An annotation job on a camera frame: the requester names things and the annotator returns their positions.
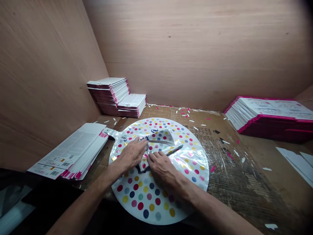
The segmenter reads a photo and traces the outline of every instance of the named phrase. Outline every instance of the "stack of paper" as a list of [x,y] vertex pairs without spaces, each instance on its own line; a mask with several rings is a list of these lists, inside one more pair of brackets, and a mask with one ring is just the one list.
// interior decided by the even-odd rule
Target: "stack of paper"
[[130,94],[119,104],[118,112],[120,116],[139,118],[146,105],[146,95]]
[[225,115],[240,134],[293,143],[313,139],[313,112],[295,100],[239,96]]
[[86,123],[27,171],[51,179],[82,180],[108,140],[106,125]]
[[87,86],[102,114],[119,116],[117,104],[130,94],[126,78],[89,81]]

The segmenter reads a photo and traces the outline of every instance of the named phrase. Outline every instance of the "barcode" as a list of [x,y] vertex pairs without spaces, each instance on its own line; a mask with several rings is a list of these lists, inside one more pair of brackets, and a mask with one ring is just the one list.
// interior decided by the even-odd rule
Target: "barcode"
[[59,174],[58,171],[53,171],[53,172],[50,173],[50,175],[57,175],[57,174]]

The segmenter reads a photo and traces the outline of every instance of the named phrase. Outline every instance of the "cardboard surface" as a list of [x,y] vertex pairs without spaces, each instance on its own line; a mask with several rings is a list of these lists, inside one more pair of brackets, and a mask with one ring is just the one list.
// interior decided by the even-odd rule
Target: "cardboard surface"
[[[242,136],[224,119],[223,113],[192,109],[188,113],[186,109],[182,109],[147,104],[140,119],[168,118],[181,123],[196,135],[207,153],[210,170],[214,167],[210,173],[208,193],[265,234],[268,233],[264,226],[267,223],[275,222],[281,234],[292,234],[305,223],[305,215],[310,212],[312,188],[275,148],[310,154],[304,146]],[[190,117],[185,118],[180,114],[182,112],[188,113]],[[101,116],[98,121],[103,123],[108,118],[112,119]],[[123,130],[140,119],[120,119],[115,128]],[[104,149],[99,154],[102,156],[98,160],[99,167],[94,169],[89,181],[94,181],[108,165],[111,148],[105,146]],[[84,180],[76,187],[85,189],[89,183]],[[105,197],[116,200],[110,191]],[[206,228],[205,221],[196,216],[189,217],[185,222]]]

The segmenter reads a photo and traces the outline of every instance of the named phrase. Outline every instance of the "barcode label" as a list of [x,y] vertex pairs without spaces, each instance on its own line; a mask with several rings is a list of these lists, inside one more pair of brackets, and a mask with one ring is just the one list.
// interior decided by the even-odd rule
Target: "barcode label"
[[63,163],[63,166],[69,166],[70,163]]
[[53,172],[50,173],[50,175],[57,175],[57,174],[59,174],[58,171],[53,171]]

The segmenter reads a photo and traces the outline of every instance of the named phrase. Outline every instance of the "paper scrap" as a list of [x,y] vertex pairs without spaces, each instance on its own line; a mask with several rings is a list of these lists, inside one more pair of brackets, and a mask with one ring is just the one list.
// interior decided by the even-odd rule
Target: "paper scrap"
[[278,226],[277,226],[276,224],[265,224],[265,226],[266,226],[267,228],[272,229],[272,230],[275,230],[276,228],[278,228]]
[[236,154],[238,157],[240,157],[239,154],[237,153],[237,151],[236,151],[235,149],[234,149],[234,152],[235,152],[235,154]]
[[263,170],[272,171],[272,169],[270,169],[270,168],[266,168],[266,167],[263,167]]
[[234,160],[234,158],[231,156],[231,154],[230,154],[229,152],[227,152],[227,154],[228,154],[228,156],[229,156],[232,160]]

